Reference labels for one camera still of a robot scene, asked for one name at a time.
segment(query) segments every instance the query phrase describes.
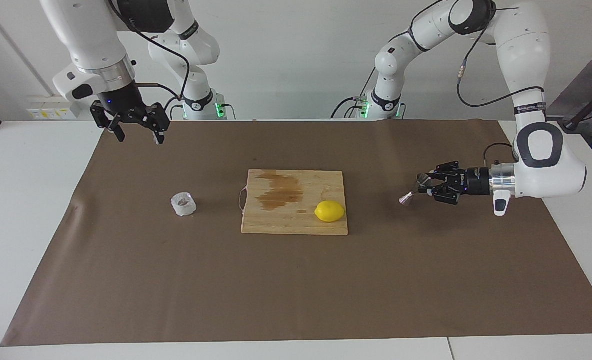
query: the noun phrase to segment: cutting board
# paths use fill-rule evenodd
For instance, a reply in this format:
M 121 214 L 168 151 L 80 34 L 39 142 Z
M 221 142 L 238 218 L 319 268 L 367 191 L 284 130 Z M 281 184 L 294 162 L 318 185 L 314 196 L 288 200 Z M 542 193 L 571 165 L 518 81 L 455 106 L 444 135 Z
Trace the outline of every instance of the cutting board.
M 333 223 L 314 215 L 326 200 L 346 209 L 341 171 L 249 170 L 241 233 L 346 236 L 347 214 Z

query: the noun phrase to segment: white table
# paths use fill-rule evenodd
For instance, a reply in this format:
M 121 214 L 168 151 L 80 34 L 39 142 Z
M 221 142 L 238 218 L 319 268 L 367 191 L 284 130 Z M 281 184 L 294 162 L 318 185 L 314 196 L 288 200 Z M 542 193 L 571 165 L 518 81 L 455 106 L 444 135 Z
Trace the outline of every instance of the white table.
M 515 136 L 512 122 L 501 126 Z M 0 341 L 100 134 L 87 121 L 6 122 L 0 128 Z M 592 152 L 579 136 L 565 139 L 589 168 L 586 188 L 545 204 L 592 284 Z M 592 359 L 592 334 L 0 348 L 0 359 L 62 358 L 579 360 Z

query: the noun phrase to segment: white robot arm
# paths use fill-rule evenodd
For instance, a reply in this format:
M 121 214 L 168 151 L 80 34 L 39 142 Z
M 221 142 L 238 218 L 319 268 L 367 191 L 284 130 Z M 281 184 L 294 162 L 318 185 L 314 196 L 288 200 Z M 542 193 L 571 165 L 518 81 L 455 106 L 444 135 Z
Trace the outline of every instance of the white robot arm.
M 54 77 L 56 89 L 68 101 L 96 95 L 99 100 L 90 107 L 96 125 L 113 132 L 118 141 L 125 137 L 120 123 L 150 129 L 159 144 L 170 125 L 159 103 L 143 103 L 134 81 L 135 62 L 129 60 L 118 31 L 163 34 L 172 30 L 175 39 L 171 44 L 179 45 L 177 50 L 196 64 L 210 64 L 218 58 L 218 44 L 198 27 L 185 0 L 40 0 L 40 4 L 72 60 Z M 167 35 L 161 37 L 159 41 L 164 41 Z M 167 57 L 160 59 L 170 63 Z M 188 92 L 185 89 L 182 95 L 188 98 Z
M 149 43 L 149 55 L 168 69 L 179 82 L 186 86 L 182 94 L 184 118 L 191 120 L 226 119 L 222 104 L 224 96 L 209 87 L 207 76 L 197 66 L 213 64 L 218 60 L 220 48 L 216 39 L 206 33 L 193 18 L 191 8 L 185 0 L 173 0 L 176 21 L 170 31 L 154 39 L 157 43 L 182 54 L 189 61 L 186 64 L 179 57 Z
M 419 191 L 436 201 L 456 205 L 460 195 L 493 195 L 494 213 L 505 214 L 511 196 L 552 198 L 576 194 L 584 187 L 586 166 L 563 142 L 561 130 L 545 122 L 544 84 L 549 70 L 549 32 L 539 7 L 518 2 L 500 11 L 491 0 L 442 0 L 417 15 L 410 28 L 378 53 L 376 87 L 358 116 L 391 119 L 400 104 L 405 69 L 418 55 L 454 34 L 484 31 L 497 48 L 507 86 L 513 93 L 518 135 L 516 163 L 462 170 L 458 162 L 427 173 L 442 180 Z M 466 63 L 458 75 L 458 84 Z

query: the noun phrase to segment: lemon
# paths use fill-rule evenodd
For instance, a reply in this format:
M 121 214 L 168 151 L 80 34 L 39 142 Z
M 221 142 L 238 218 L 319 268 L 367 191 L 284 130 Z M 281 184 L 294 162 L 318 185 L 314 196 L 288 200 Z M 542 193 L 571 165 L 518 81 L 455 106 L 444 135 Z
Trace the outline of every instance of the lemon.
M 344 216 L 342 205 L 335 201 L 323 201 L 316 207 L 314 214 L 318 219 L 325 223 L 339 221 Z

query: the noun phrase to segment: brown table cover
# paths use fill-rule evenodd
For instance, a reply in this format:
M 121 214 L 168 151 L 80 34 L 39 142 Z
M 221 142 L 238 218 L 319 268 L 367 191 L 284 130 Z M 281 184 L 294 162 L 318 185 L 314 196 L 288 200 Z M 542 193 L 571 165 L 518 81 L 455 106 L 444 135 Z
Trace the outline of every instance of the brown table cover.
M 502 218 L 488 196 L 398 203 L 419 172 L 481 166 L 506 141 L 495 122 L 177 122 L 162 146 L 124 128 L 102 135 L 3 346 L 592 333 L 592 287 L 542 201 Z M 350 235 L 241 234 L 248 169 L 343 171 Z M 179 218 L 183 191 L 198 210 Z

